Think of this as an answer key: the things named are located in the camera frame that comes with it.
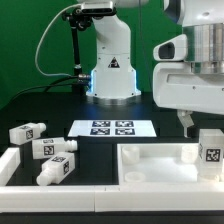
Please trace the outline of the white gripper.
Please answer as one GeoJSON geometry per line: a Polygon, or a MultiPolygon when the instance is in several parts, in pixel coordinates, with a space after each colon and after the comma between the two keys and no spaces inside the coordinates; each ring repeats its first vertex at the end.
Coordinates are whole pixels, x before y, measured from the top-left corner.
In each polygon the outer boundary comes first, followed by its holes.
{"type": "Polygon", "coordinates": [[[158,63],[153,71],[153,99],[159,107],[178,110],[187,138],[194,125],[192,111],[224,115],[224,74],[194,74],[188,63],[158,63]]]}

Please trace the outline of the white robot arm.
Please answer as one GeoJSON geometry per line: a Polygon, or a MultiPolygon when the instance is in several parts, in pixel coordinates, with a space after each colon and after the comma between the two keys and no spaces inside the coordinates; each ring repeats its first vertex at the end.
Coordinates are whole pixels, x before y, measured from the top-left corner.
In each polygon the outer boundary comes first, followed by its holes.
{"type": "MultiPolygon", "coordinates": [[[[149,0],[77,1],[79,14],[93,19],[97,34],[97,63],[87,96],[105,104],[138,96],[130,29],[115,10],[149,0]]],[[[175,109],[184,128],[193,125],[193,112],[224,115],[224,0],[163,0],[163,11],[182,33],[153,49],[156,105],[175,109]]]]}

